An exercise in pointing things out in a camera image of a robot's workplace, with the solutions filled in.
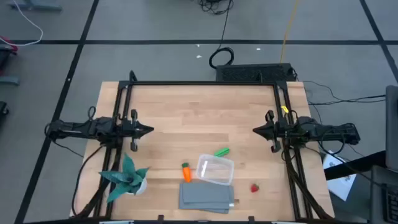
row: gray floor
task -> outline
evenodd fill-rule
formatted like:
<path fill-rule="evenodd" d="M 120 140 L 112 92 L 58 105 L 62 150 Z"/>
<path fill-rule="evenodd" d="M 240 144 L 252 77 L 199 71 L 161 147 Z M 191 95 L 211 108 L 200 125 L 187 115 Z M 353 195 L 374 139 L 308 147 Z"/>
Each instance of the gray floor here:
<path fill-rule="evenodd" d="M 294 1 L 234 0 L 225 39 L 283 39 Z M 0 34 L 10 39 L 35 39 L 39 33 L 0 0 Z M 34 12 L 26 16 L 43 28 L 45 40 L 78 40 L 93 0 L 64 0 L 61 13 Z M 398 40 L 395 0 L 367 0 L 386 40 Z M 221 37 L 224 16 L 201 11 L 190 0 L 113 0 L 99 2 L 89 40 L 215 40 Z M 301 0 L 289 39 L 376 40 L 359 1 Z M 234 64 L 277 63 L 280 45 L 229 45 Z M 21 48 L 5 72 L 20 77 L 21 85 L 0 86 L 0 100 L 11 113 L 0 130 L 0 214 L 12 223 L 39 155 L 44 126 L 54 113 L 76 45 L 35 45 Z M 208 57 L 217 45 L 86 45 L 81 53 L 61 118 L 83 121 L 95 105 L 101 82 L 125 80 L 133 69 L 140 80 L 214 80 Z M 388 46 L 398 60 L 398 46 Z M 227 60 L 225 55 L 215 59 Z M 300 80 L 330 86 L 341 98 L 379 95 L 396 85 L 378 45 L 288 45 L 290 62 Z M 312 102 L 333 100 L 328 90 L 306 83 Z M 357 125 L 364 155 L 384 149 L 384 103 L 319 106 L 324 123 Z M 318 115 L 311 108 L 314 118 Z M 83 153 L 85 141 L 60 143 Z M 358 158 L 350 148 L 341 155 Z M 67 218 L 81 158 L 51 145 L 26 222 Z"/>

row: wooden tabletop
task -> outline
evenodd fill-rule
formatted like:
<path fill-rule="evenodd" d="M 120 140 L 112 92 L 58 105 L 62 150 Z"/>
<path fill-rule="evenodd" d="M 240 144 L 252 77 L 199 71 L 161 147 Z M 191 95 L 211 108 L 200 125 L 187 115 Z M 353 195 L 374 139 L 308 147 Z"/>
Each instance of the wooden tabletop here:
<path fill-rule="evenodd" d="M 112 116 L 117 86 L 117 82 L 102 84 L 96 117 Z M 288 83 L 288 87 L 292 109 L 299 116 L 310 116 L 303 83 Z M 274 110 L 276 115 L 271 86 L 136 85 L 131 109 L 137 110 L 142 124 L 155 127 L 138 140 L 137 152 L 130 151 L 130 139 L 126 138 L 123 144 L 123 151 L 137 168 L 150 167 L 148 187 L 140 196 L 122 195 L 116 199 L 112 219 L 156 220 L 158 215 L 164 215 L 165 220 L 245 221 L 248 216 L 254 216 L 256 221 L 294 220 L 286 166 L 280 152 L 271 153 L 272 143 L 252 131 L 265 124 L 268 110 Z M 98 146 L 98 141 L 89 140 L 85 159 Z M 308 146 L 318 149 L 316 143 Z M 234 161 L 235 206 L 228 214 L 179 210 L 181 164 L 189 162 L 196 179 L 199 156 L 224 147 L 230 148 L 225 158 Z M 102 149 L 83 169 L 76 195 L 77 211 L 98 188 L 104 153 Z M 325 211 L 334 216 L 320 156 L 302 149 L 302 161 L 308 189 Z M 260 190 L 252 193 L 251 184 L 257 184 Z M 299 189 L 297 192 L 304 217 L 302 196 Z"/>

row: clear plastic container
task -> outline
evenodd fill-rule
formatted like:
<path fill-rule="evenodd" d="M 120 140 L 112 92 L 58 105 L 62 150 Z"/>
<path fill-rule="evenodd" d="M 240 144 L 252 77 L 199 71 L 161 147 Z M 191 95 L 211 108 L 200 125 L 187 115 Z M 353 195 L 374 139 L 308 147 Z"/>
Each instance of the clear plastic container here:
<path fill-rule="evenodd" d="M 201 155 L 196 175 L 207 182 L 230 185 L 234 175 L 234 161 L 212 155 Z"/>

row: toy carrot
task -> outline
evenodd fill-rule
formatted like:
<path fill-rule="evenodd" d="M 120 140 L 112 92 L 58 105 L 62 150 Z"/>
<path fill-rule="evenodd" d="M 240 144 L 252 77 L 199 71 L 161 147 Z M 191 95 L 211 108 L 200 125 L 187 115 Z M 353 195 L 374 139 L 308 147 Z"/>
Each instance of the toy carrot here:
<path fill-rule="evenodd" d="M 186 182 L 191 182 L 191 168 L 189 168 L 189 163 L 185 162 L 182 164 L 182 174 Z"/>

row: green object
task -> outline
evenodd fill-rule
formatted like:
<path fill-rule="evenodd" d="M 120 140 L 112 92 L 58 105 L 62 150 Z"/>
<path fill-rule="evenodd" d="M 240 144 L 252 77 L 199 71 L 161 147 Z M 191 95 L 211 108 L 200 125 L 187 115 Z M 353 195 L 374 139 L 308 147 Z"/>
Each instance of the green object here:
<path fill-rule="evenodd" d="M 136 170 L 132 159 L 124 153 L 123 171 L 102 171 L 99 174 L 105 179 L 116 184 L 115 189 L 110 193 L 107 202 L 120 197 L 120 195 L 129 192 L 137 193 L 142 181 L 145 179 L 148 168 Z"/>
<path fill-rule="evenodd" d="M 219 151 L 216 151 L 216 152 L 214 153 L 214 156 L 223 157 L 223 156 L 227 155 L 228 153 L 229 153 L 229 148 L 225 147 L 224 149 L 221 149 L 221 150 L 219 150 Z"/>

